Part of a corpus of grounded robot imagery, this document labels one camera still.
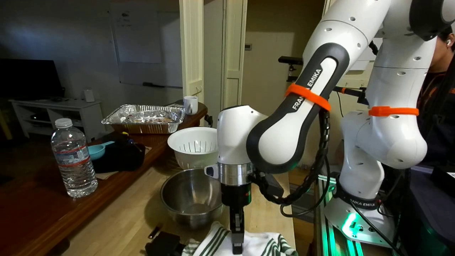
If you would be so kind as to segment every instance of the paper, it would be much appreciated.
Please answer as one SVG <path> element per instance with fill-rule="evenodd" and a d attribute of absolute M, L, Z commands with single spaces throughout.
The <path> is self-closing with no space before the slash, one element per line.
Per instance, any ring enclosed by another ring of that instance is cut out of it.
<path fill-rule="evenodd" d="M 119 61 L 161 63 L 156 1 L 111 3 L 111 20 Z"/>

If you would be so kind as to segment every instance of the tv stand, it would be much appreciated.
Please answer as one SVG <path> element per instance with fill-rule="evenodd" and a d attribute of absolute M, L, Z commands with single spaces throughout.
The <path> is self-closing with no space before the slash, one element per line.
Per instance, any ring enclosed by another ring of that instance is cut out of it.
<path fill-rule="evenodd" d="M 52 135 L 56 129 L 55 121 L 59 118 L 70 118 L 73 126 L 84 132 L 87 142 L 102 136 L 106 131 L 101 124 L 101 102 L 85 102 L 80 99 L 62 98 L 61 102 L 51 99 L 43 100 L 10 100 L 14 112 L 19 120 L 24 135 L 29 138 L 29 133 Z M 47 113 L 49 119 L 32 119 L 34 114 Z"/>

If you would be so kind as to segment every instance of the white towel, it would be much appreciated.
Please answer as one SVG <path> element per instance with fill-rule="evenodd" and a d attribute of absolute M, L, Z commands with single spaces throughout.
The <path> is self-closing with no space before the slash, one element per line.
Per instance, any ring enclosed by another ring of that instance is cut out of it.
<path fill-rule="evenodd" d="M 182 256 L 231 256 L 231 232 L 214 222 L 202 242 L 190 240 Z M 242 256 L 298 256 L 284 237 L 278 233 L 249 233 L 245 231 Z"/>

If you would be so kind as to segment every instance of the foil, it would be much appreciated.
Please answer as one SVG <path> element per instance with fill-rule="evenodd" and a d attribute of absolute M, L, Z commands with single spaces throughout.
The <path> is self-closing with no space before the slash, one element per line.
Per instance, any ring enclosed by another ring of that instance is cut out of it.
<path fill-rule="evenodd" d="M 185 118 L 185 109 L 150 105 L 122 105 L 102 124 L 111 125 L 118 132 L 169 134 L 177 131 Z"/>

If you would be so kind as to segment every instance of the aluminum tray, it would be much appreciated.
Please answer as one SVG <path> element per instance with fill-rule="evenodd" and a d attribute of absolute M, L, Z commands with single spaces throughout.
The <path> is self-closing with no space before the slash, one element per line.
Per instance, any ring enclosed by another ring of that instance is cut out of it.
<path fill-rule="evenodd" d="M 124 119 L 135 113 L 162 110 L 169 115 L 166 116 L 173 120 L 170 123 L 126 123 Z M 101 121 L 102 124 L 109 124 L 118 132 L 127 133 L 149 133 L 149 134 L 169 134 L 177 131 L 178 125 L 183 122 L 185 118 L 185 109 L 177 107 L 162 107 L 150 105 L 121 105 L 114 110 L 105 119 Z"/>

